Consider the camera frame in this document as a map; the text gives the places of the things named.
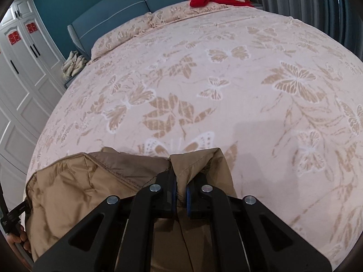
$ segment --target bedspread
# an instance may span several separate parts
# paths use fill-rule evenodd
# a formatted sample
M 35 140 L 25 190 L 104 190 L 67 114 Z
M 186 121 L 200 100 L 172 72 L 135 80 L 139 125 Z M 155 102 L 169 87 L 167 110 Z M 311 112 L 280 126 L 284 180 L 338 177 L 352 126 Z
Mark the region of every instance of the bedspread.
M 220 147 L 238 197 L 256 196 L 335 268 L 363 230 L 362 91 L 363 63 L 291 17 L 230 7 L 165 23 L 86 66 L 28 178 L 104 146 Z

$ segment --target blue headboard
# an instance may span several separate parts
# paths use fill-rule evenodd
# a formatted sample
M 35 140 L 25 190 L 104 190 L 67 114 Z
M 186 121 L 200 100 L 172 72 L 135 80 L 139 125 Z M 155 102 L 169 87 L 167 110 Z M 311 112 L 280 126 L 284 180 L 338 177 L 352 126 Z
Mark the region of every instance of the blue headboard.
M 88 59 L 97 39 L 132 18 L 185 0 L 102 0 L 68 26 L 78 50 Z

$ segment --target curtain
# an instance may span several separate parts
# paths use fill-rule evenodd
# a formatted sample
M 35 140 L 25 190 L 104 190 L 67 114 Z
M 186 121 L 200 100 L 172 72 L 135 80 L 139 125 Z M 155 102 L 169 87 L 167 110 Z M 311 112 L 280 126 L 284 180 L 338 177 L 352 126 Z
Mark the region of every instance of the curtain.
M 253 0 L 265 11 L 292 16 L 344 45 L 363 61 L 363 22 L 349 0 Z

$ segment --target brown jacket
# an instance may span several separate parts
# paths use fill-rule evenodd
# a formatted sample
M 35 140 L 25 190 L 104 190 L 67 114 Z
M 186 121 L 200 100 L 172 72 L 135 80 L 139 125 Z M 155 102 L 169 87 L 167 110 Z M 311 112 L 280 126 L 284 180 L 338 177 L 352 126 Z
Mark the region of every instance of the brown jacket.
M 231 173 L 219 148 L 170 158 L 119 153 L 112 148 L 65 157 L 40 170 L 26 186 L 32 208 L 26 230 L 36 261 L 106 197 L 126 198 L 152 184 L 173 166 L 177 176 L 177 217 L 154 227 L 151 271 L 214 271 L 208 222 L 189 220 L 184 208 L 187 184 L 204 172 L 208 183 L 235 196 Z

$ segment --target white wardrobe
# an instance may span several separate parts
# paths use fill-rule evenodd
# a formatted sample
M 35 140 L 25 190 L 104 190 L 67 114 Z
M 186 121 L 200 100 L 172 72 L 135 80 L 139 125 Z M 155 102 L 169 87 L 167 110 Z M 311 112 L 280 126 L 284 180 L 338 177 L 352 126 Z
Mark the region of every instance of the white wardrobe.
M 15 0 L 0 22 L 0 179 L 10 209 L 22 201 L 36 142 L 65 92 L 63 62 L 33 0 Z

